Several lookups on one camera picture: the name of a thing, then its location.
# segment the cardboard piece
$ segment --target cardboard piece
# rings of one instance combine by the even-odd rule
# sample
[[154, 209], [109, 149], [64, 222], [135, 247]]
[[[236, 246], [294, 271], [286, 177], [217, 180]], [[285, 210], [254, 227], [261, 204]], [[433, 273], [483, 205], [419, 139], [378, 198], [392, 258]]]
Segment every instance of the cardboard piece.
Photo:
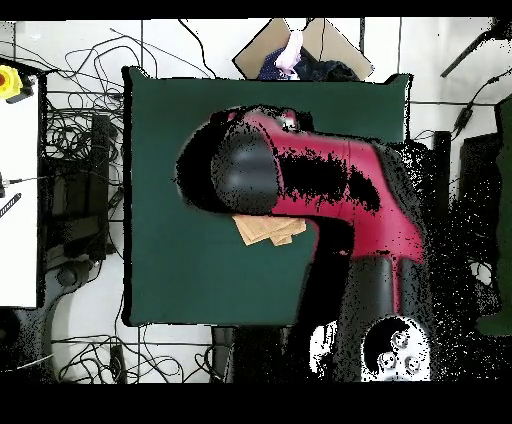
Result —
[[[351, 68], [361, 81], [373, 72], [370, 61], [341, 34], [328, 19], [316, 18], [304, 30], [303, 47], [316, 60], [336, 60]], [[322, 51], [322, 32], [324, 48]], [[246, 79], [256, 79], [265, 57], [279, 48], [285, 47], [291, 31], [283, 18], [274, 18], [256, 34], [234, 58], [233, 63]]]
[[306, 221], [301, 218], [234, 215], [233, 219], [247, 246], [267, 238], [274, 246], [290, 244], [292, 235], [306, 231]]

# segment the black stand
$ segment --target black stand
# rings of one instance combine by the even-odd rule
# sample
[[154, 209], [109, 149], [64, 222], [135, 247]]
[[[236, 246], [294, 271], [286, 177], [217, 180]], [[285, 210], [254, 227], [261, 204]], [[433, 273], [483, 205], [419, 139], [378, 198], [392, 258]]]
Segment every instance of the black stand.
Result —
[[472, 51], [476, 50], [478, 46], [489, 40], [511, 40], [512, 39], [512, 21], [505, 18], [493, 18], [491, 29], [480, 34], [475, 41], [473, 41], [453, 63], [446, 68], [441, 74], [446, 78], [458, 65], [462, 62]]

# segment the white table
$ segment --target white table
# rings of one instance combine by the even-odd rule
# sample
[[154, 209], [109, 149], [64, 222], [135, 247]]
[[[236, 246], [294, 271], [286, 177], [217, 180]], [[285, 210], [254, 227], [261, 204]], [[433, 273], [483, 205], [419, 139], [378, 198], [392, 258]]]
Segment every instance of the white table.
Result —
[[[38, 89], [15, 104], [0, 99], [0, 172], [2, 179], [37, 176]], [[10, 185], [2, 208], [22, 198], [0, 218], [0, 306], [36, 307], [37, 180]]]

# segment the yellow object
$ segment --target yellow object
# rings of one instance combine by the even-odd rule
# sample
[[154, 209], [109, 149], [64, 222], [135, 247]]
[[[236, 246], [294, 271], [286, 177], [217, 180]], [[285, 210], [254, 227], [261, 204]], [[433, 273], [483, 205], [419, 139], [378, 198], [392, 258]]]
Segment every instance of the yellow object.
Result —
[[0, 65], [0, 99], [10, 99], [20, 94], [23, 84], [18, 70]]

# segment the green mat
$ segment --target green mat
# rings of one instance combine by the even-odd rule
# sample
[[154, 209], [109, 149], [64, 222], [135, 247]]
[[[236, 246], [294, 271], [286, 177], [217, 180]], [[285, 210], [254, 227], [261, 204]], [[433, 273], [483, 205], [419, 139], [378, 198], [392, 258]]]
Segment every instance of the green mat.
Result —
[[498, 133], [503, 139], [503, 147], [496, 160], [501, 174], [496, 278], [502, 309], [499, 314], [481, 318], [477, 328], [486, 335], [508, 336], [512, 335], [512, 97], [496, 105], [495, 115]]
[[246, 247], [231, 217], [182, 202], [171, 180], [175, 160], [212, 112], [253, 104], [309, 111], [318, 131], [402, 142], [410, 76], [373, 84], [156, 80], [138, 68], [123, 68], [123, 75], [125, 94], [131, 93], [131, 109], [125, 105], [132, 170], [129, 324], [293, 324], [313, 228], [308, 224], [289, 245], [266, 240]]

